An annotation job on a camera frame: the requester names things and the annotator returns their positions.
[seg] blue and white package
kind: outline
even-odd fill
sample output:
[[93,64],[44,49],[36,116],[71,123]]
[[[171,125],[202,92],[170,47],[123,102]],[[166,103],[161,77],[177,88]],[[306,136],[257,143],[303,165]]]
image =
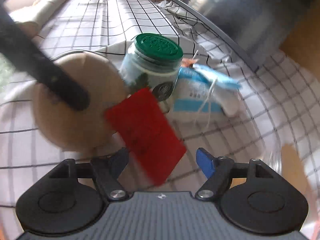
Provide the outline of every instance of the blue and white package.
[[[203,73],[199,73],[193,68],[180,68],[168,118],[182,122],[208,122],[225,120],[226,115],[232,117],[238,112],[239,100],[234,91],[241,86],[232,78],[211,68],[202,69]],[[209,88],[215,79],[214,91],[208,98]]]

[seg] green jar lid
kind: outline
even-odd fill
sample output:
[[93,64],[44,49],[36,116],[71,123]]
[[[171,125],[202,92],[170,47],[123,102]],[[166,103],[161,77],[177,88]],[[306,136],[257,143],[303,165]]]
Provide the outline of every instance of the green jar lid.
[[154,33],[139,34],[134,44],[145,56],[157,60],[181,60],[183,51],[174,41]]

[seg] glass jar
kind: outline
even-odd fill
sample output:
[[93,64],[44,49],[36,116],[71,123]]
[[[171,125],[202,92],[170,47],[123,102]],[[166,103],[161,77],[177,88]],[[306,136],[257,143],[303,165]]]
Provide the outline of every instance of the glass jar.
[[128,48],[120,74],[130,94],[149,87],[158,101],[163,101],[172,94],[182,56],[181,47],[169,38],[142,33]]

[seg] red envelope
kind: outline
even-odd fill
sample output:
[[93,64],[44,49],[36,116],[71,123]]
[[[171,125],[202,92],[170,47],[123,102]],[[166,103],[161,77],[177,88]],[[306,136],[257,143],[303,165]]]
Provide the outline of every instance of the red envelope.
[[124,140],[155,185],[163,184],[186,152],[158,101],[141,89],[111,109],[105,118]]

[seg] grid pattern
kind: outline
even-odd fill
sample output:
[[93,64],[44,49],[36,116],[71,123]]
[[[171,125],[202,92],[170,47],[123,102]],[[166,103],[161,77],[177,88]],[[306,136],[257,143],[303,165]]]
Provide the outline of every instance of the grid pattern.
[[[319,195],[320,84],[283,53],[270,56],[255,74],[215,32],[172,1],[155,5],[151,0],[68,0],[34,41],[49,57],[71,49],[90,49],[119,67],[134,37],[144,32],[173,39],[185,57],[192,57],[198,49],[199,63],[238,80],[245,111],[238,118],[212,122],[207,130],[206,124],[171,122],[187,153],[158,188],[131,159],[119,178],[127,190],[194,193],[206,180],[195,161],[199,147],[214,156],[248,162],[271,151],[269,146],[277,140],[295,145]],[[0,105],[0,221],[7,239],[22,233],[14,211],[19,196],[61,160],[87,161],[123,146],[117,135],[113,143],[92,154],[66,152],[50,144],[32,116],[34,82],[25,73],[16,73]],[[164,102],[161,107],[166,112],[170,104]]]

